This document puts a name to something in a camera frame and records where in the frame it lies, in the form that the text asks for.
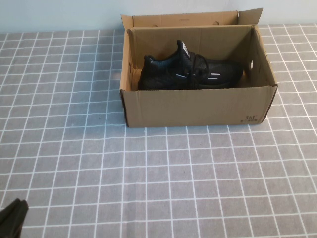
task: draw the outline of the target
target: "shoe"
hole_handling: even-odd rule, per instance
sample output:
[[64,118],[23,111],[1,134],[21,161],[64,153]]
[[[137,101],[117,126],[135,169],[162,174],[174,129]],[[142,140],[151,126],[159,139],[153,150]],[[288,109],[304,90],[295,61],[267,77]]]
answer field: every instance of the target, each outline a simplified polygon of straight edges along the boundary
[[138,90],[216,89],[234,87],[243,67],[232,61],[206,59],[177,40],[177,51],[164,60],[144,56]]

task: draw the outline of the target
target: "light blue wall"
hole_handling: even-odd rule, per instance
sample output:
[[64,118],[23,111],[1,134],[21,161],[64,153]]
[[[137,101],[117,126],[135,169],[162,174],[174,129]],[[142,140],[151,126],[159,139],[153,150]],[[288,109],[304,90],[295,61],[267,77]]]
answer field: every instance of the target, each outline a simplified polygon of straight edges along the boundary
[[317,0],[0,0],[0,32],[121,28],[120,14],[264,7],[261,24],[317,22]]

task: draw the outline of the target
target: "cardboard box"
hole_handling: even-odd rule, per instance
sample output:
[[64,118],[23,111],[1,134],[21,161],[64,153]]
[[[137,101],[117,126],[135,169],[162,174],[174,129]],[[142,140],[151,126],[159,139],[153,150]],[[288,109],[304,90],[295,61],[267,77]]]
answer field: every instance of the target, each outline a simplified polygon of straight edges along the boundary
[[[277,84],[257,23],[262,8],[175,15],[125,16],[120,94],[129,127],[261,123]],[[236,88],[137,91],[144,55],[161,60],[182,40],[189,51],[240,62]]]

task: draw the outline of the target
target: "shoe tongue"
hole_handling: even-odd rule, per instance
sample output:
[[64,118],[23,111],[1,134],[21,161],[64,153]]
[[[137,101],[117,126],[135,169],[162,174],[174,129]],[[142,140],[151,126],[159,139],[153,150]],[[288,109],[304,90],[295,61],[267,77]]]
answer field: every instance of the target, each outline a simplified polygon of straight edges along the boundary
[[180,60],[181,60],[186,66],[191,66],[190,54],[189,54],[189,51],[188,51],[188,49],[187,49],[185,43],[182,42],[181,40],[177,40],[177,46],[178,46],[177,51],[179,52]]

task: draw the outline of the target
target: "shoelace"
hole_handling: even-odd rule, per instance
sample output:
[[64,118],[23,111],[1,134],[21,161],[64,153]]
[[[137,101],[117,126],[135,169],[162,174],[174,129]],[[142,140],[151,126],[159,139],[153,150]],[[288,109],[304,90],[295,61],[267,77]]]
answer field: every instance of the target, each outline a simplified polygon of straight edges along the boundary
[[[205,57],[203,57],[200,54],[195,54],[195,53],[191,53],[191,54],[195,55],[195,56],[194,56],[192,67],[188,73],[187,80],[188,80],[189,84],[192,84],[193,88],[197,88],[198,84],[199,84],[197,79],[208,78],[209,67],[208,67],[208,63],[207,63],[207,60]],[[202,59],[206,65],[206,68],[199,68],[199,66],[196,67],[196,60],[197,59]]]

